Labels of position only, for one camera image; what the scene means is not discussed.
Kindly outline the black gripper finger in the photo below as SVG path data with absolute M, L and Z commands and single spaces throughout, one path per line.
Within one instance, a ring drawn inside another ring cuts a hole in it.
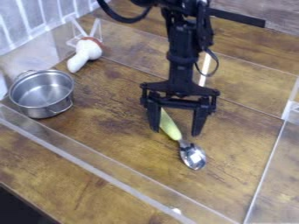
M 208 99 L 198 100 L 198 106 L 193 110 L 190 135 L 194 137 L 201 133 L 201 129 L 209 115 L 210 105 Z
M 146 99 L 146 117 L 150 130 L 157 132 L 161 117 L 161 107 L 153 95 L 149 95 Z

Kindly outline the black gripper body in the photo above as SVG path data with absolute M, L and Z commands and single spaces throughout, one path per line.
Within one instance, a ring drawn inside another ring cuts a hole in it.
M 161 107 L 190 109 L 196 114 L 209 115 L 216 110 L 216 99 L 220 91 L 200 87 L 192 81 L 193 68 L 198 60 L 198 38 L 194 25 L 174 24 L 168 32 L 169 50 L 165 58 L 169 61 L 168 80 L 146 82 L 140 102 L 149 115 L 158 115 Z

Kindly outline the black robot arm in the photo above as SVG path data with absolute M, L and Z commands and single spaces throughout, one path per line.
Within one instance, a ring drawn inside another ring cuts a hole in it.
M 206 117 L 216 110 L 220 91 L 196 85 L 192 73 L 198 70 L 201 52 L 208 53 L 212 45 L 209 0 L 132 0 L 138 5 L 161 8 L 165 21 L 169 50 L 168 80 L 140 85 L 140 103 L 146 109 L 149 127 L 158 130 L 161 108 L 192 111 L 190 134 L 201 133 Z

